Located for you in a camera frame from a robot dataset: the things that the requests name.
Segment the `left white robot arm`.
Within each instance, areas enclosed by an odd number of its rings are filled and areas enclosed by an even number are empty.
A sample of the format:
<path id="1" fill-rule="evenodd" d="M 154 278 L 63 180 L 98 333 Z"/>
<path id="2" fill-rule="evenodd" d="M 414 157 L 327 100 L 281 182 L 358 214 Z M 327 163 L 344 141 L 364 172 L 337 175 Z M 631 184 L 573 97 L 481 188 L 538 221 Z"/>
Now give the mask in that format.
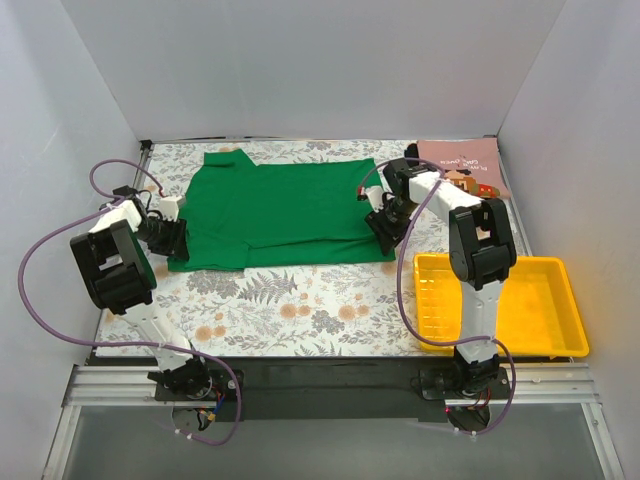
<path id="1" fill-rule="evenodd" d="M 130 186 L 112 191 L 115 202 L 101 210 L 88 232 L 71 239 L 70 247 L 93 303 L 123 318 L 152 345 L 159 371 L 150 379 L 176 395 L 193 400 L 212 390 L 205 361 L 192 352 L 185 334 L 160 316 L 153 305 L 156 277 L 143 248 L 187 260 L 187 222 L 179 217 L 182 196 L 166 196 L 149 210 Z"/>

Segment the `green t shirt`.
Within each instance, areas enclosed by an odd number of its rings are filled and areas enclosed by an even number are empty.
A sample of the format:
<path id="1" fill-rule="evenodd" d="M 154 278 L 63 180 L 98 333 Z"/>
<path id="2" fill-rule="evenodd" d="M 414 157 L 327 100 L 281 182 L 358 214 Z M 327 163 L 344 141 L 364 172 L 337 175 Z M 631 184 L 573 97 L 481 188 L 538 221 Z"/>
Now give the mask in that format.
<path id="1" fill-rule="evenodd" d="M 371 175 L 371 158 L 346 162 L 255 164 L 242 150 L 207 153 L 180 210 L 188 260 L 171 258 L 172 272 L 376 263 L 383 254 L 357 199 Z"/>

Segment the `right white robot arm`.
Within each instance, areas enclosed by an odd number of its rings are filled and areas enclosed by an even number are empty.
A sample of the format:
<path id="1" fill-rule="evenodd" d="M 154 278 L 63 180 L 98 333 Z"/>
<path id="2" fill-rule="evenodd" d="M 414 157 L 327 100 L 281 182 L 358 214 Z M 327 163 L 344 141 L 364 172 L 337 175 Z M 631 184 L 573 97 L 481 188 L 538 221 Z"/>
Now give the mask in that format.
<path id="1" fill-rule="evenodd" d="M 499 198 L 465 192 L 427 160 L 398 158 L 373 170 L 383 174 L 385 186 L 362 181 L 357 198 L 371 206 L 365 221 L 383 254 L 406 249 L 423 210 L 448 226 L 449 264 L 462 292 L 460 335 L 450 342 L 430 341 L 409 319 L 403 322 L 421 343 L 452 348 L 450 384 L 460 395 L 475 397 L 497 379 L 499 356 L 508 351 L 496 337 L 500 296 L 517 260 L 506 206 Z"/>

